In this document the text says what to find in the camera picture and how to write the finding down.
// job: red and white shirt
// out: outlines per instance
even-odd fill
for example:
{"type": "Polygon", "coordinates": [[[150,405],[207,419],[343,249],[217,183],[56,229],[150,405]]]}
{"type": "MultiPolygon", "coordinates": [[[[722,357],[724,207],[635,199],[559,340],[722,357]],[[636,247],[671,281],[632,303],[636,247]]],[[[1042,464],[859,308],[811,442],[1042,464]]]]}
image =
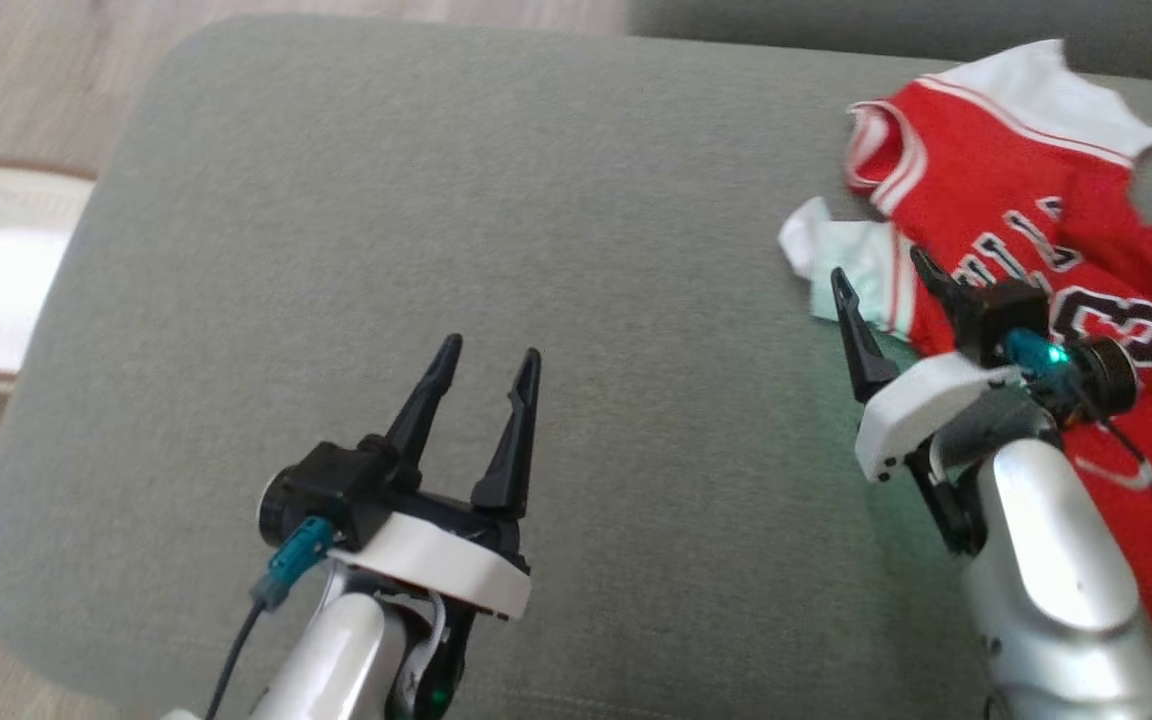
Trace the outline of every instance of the red and white shirt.
{"type": "MultiPolygon", "coordinates": [[[[1152,462],[1152,227],[1128,196],[1152,127],[1066,69],[1060,41],[919,77],[851,114],[847,185],[890,222],[835,222],[820,199],[787,220],[781,243],[812,281],[813,313],[835,318],[828,274],[842,266],[865,319],[934,355],[954,336],[914,273],[911,242],[965,282],[1028,279],[1051,296],[1058,340],[1106,334],[1134,357],[1139,401],[1117,423],[1152,462]]],[[[1135,462],[1093,425],[1066,441],[1152,615],[1152,498],[1111,482],[1134,477],[1135,462]]]]}

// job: white sleeve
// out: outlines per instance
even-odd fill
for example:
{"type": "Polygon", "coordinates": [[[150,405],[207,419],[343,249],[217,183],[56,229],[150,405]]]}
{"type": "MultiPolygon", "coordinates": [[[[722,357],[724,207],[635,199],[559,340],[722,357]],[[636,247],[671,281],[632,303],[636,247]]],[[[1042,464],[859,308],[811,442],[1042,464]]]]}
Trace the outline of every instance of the white sleeve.
{"type": "Polygon", "coordinates": [[[836,320],[829,273],[842,268],[861,297],[861,318],[909,340],[914,321],[914,265],[909,238],[895,225],[838,222],[823,197],[806,200],[785,220],[780,234],[785,258],[796,275],[812,283],[812,314],[836,320]]]}

